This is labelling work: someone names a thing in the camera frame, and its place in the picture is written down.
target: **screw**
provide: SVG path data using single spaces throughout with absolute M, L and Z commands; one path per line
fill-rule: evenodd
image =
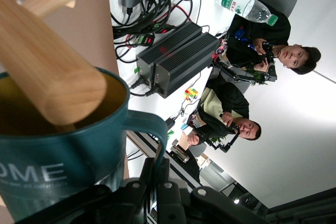
M 139 183 L 133 183 L 132 187 L 134 187 L 134 188 L 139 188 L 139 187 L 140 187 L 140 184 L 139 184 Z
M 197 190 L 197 193 L 198 193 L 199 195 L 201 195 L 201 196 L 205 196 L 205 195 L 206 195 L 206 190 L 204 190 L 204 189 L 199 189 L 199 190 Z
M 167 182 L 167 183 L 164 183 L 164 187 L 169 189 L 169 188 L 172 188 L 172 187 L 173 187 L 173 184 Z

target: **power supply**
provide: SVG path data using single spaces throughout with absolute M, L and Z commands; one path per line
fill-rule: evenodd
M 210 66 L 219 40 L 204 33 L 157 62 L 154 85 L 166 98 L 204 68 Z
M 200 36 L 202 28 L 193 22 L 187 22 L 182 27 L 172 31 L 151 47 L 137 55 L 138 74 L 147 80 L 146 86 L 153 87 L 155 64 L 171 52 L 185 45 L 190 40 Z

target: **plastic water bottle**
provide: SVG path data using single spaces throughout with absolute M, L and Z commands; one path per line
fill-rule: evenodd
M 257 0 L 215 0 L 215 2 L 252 22 L 273 26 L 278 20 L 276 15 L 271 14 L 269 9 Z

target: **colorful cube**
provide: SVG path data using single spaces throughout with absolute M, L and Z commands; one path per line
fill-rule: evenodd
M 186 91 L 184 91 L 184 98 L 191 102 L 195 99 L 197 99 L 198 92 L 193 88 L 188 88 Z

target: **person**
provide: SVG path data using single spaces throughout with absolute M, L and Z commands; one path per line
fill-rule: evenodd
M 256 140 L 261 135 L 258 123 L 249 119 L 249 103 L 241 91 L 219 75 L 208 80 L 196 112 L 198 123 L 202 126 L 188 135 L 191 145 L 204 143 L 214 137 L 236 134 L 230 126 L 239 127 L 239 137 Z
M 265 4 L 272 14 L 278 16 L 273 26 L 250 22 L 238 15 L 228 30 L 226 57 L 230 64 L 248 70 L 267 72 L 269 62 L 265 58 L 263 42 L 273 45 L 274 58 L 284 67 L 297 74 L 306 74 L 316 67 L 321 52 L 316 47 L 288 45 L 290 23 L 288 18 L 272 6 Z

